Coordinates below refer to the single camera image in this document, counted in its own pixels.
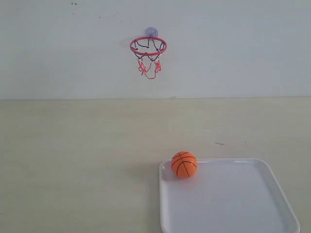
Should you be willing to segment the small orange toy basketball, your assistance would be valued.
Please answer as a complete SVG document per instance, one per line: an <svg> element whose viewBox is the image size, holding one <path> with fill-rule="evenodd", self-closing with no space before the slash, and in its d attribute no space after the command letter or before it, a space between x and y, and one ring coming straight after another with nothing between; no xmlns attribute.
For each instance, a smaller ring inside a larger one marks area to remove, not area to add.
<svg viewBox="0 0 311 233"><path fill-rule="evenodd" d="M197 159L190 152L178 152L171 159L171 170L181 179L188 179L194 176L197 166Z"/></svg>

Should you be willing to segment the red mini basketball hoop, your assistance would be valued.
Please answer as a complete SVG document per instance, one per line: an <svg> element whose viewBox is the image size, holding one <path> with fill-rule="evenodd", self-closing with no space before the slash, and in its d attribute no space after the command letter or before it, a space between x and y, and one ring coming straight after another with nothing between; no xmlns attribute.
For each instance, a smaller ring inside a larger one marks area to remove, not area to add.
<svg viewBox="0 0 311 233"><path fill-rule="evenodd" d="M138 61L138 71L149 80L161 71L160 56L167 50L165 40L155 36L142 36L131 41L130 50Z"/></svg>

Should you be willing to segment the clear suction cup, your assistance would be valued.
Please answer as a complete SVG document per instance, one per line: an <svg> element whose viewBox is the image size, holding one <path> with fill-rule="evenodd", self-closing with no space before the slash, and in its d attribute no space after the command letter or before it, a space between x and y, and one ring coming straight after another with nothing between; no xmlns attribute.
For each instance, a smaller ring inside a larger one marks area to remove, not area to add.
<svg viewBox="0 0 311 233"><path fill-rule="evenodd" d="M158 37L158 30L154 27L148 27L145 30L145 35L147 37Z"/></svg>

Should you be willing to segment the white rectangular plastic tray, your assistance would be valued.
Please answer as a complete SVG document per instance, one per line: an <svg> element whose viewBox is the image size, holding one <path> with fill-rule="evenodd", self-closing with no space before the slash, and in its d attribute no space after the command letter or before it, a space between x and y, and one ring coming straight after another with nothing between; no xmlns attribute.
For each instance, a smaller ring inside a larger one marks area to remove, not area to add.
<svg viewBox="0 0 311 233"><path fill-rule="evenodd" d="M199 159L178 178L159 167L160 224L165 233L298 233L299 221L271 168L255 158Z"/></svg>

